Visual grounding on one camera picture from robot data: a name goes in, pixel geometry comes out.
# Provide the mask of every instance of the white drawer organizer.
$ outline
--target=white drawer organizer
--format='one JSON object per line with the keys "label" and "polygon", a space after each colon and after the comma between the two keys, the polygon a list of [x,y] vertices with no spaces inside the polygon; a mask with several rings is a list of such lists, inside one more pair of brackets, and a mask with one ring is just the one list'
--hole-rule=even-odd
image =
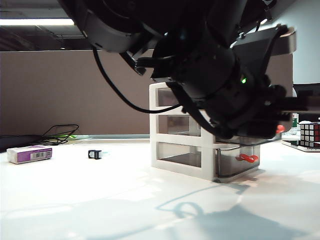
{"label": "white drawer organizer", "polygon": [[[149,87],[151,110],[177,104],[165,82]],[[205,111],[203,116],[209,120]],[[260,146],[239,148],[238,144],[218,143],[215,136],[201,128],[182,107],[150,114],[151,165],[180,174],[215,182],[229,182],[256,170],[260,160],[250,163],[239,160],[240,154],[260,157]]]}

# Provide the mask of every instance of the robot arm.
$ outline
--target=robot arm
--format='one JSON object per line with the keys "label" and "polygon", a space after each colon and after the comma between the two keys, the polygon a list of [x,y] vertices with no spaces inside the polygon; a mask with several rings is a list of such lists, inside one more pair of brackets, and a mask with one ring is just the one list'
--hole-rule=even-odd
{"label": "robot arm", "polygon": [[[59,1],[95,48],[119,53],[139,75],[153,68],[151,78],[217,137],[270,139],[290,120],[274,107],[285,89],[265,74],[287,27],[245,34],[271,17],[276,0]],[[149,49],[152,57],[141,57]]]}

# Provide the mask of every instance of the ceiling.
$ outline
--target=ceiling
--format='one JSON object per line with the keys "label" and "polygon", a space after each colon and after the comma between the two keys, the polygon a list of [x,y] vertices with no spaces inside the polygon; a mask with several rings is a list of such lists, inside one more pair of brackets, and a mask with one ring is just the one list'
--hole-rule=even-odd
{"label": "ceiling", "polygon": [[[295,0],[278,0],[280,15]],[[1,19],[68,18],[57,0],[0,0]],[[0,51],[88,50],[76,26],[1,26]]]}

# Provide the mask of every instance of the small black object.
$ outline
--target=small black object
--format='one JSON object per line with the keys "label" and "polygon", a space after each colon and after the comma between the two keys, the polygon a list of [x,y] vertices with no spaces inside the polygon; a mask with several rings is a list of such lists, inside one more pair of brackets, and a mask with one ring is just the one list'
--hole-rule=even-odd
{"label": "small black object", "polygon": [[100,155],[101,150],[89,150],[88,151],[88,158],[90,159],[101,159]]}

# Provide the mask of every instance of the black cable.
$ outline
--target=black cable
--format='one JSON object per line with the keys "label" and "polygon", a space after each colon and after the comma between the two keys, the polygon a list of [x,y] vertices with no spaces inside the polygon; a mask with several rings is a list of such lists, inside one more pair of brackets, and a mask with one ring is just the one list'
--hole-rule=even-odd
{"label": "black cable", "polygon": [[[59,132],[59,133],[55,133],[55,134],[51,134],[51,135],[46,135],[47,133],[49,133],[51,131],[51,129],[53,128],[57,128],[57,127],[70,127],[73,126],[74,129],[70,130],[70,131],[63,131],[63,132]],[[53,125],[52,127],[49,128],[48,131],[46,131],[43,135],[42,135],[42,139],[37,141],[36,144],[41,144],[41,145],[50,145],[50,146],[57,146],[60,144],[65,144],[68,142],[68,138],[76,131],[78,130],[79,125],[78,124],[58,124],[58,125]],[[63,134],[68,133],[65,137],[57,137]]]}
{"label": "black cable", "polygon": [[260,25],[261,25],[260,22],[258,22],[258,23],[256,24],[256,28],[255,28],[255,31],[256,31],[256,32],[258,32],[258,30],[259,30],[259,28],[260,28]]}
{"label": "black cable", "polygon": [[114,85],[114,83],[111,81],[111,79],[109,78],[109,76],[107,75],[106,71],[104,70],[104,67],[102,66],[102,63],[100,61],[99,55],[98,55],[98,51],[97,48],[92,46],[92,51],[93,51],[93,55],[94,55],[94,59],[95,62],[100,70],[100,73],[102,74],[102,76],[104,77],[105,81],[109,84],[109,86],[113,89],[113,91],[119,96],[119,98],[122,99],[122,101],[124,101],[129,107],[133,108],[134,110],[137,110],[141,113],[145,113],[145,114],[160,114],[160,113],[164,113],[167,111],[170,111],[172,109],[176,109],[178,107],[181,106],[181,104],[177,104],[165,109],[161,109],[161,110],[149,110],[149,109],[144,109],[141,107],[138,107],[136,105],[134,105],[132,102],[130,102],[120,91],[119,89]]}

